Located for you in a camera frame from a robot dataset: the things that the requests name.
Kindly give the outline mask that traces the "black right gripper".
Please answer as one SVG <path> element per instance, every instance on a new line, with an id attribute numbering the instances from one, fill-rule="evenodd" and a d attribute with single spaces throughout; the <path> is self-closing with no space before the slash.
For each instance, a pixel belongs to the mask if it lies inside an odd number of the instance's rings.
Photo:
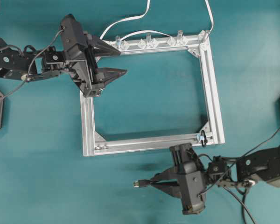
<path id="1" fill-rule="evenodd" d="M 200 195 L 206 188 L 203 165 L 190 143 L 172 146 L 169 150 L 174 167 L 152 177 L 151 186 L 171 197 L 180 198 L 183 214 L 199 214 L 205 208 L 205 198 Z M 161 182 L 174 179 L 177 182 Z"/>

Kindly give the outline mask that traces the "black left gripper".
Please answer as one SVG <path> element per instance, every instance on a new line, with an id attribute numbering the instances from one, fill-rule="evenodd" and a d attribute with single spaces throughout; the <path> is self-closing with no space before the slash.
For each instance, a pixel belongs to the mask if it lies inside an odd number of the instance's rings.
<path id="1" fill-rule="evenodd" d="M 73 83 L 80 89 L 84 97 L 99 97 L 101 89 L 104 89 L 109 83 L 122 77 L 127 70 L 114 68 L 98 68 L 97 83 L 93 81 L 95 72 L 95 58 L 91 57 L 87 38 L 84 34 L 86 44 L 84 46 L 77 44 L 64 52 L 64 69 L 68 73 Z M 107 44 L 97 36 L 91 36 L 91 46 L 94 48 L 95 56 L 120 56 L 120 51 Z"/>

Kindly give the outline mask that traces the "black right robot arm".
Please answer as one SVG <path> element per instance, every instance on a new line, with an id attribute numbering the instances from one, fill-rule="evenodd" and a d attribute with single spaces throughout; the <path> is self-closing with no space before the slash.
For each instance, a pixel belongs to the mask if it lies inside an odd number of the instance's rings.
<path id="1" fill-rule="evenodd" d="M 215 156 L 205 168 L 190 143 L 170 147 L 173 167 L 156 174 L 148 184 L 179 198 L 184 215 L 205 208 L 208 185 L 248 188 L 263 181 L 280 188 L 280 146 L 263 149 L 242 159 Z"/>

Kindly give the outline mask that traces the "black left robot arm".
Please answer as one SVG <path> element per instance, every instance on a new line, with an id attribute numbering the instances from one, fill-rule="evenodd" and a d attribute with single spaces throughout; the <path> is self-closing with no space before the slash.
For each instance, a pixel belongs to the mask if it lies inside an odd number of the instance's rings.
<path id="1" fill-rule="evenodd" d="M 0 38 L 0 78 L 35 82 L 68 73 L 84 97 L 98 97 L 111 82 L 127 73 L 123 69 L 99 68 L 96 58 L 120 56 L 121 52 L 97 36 L 83 31 L 71 14 L 65 16 L 56 36 L 61 37 L 63 51 L 53 45 L 23 50 Z"/>

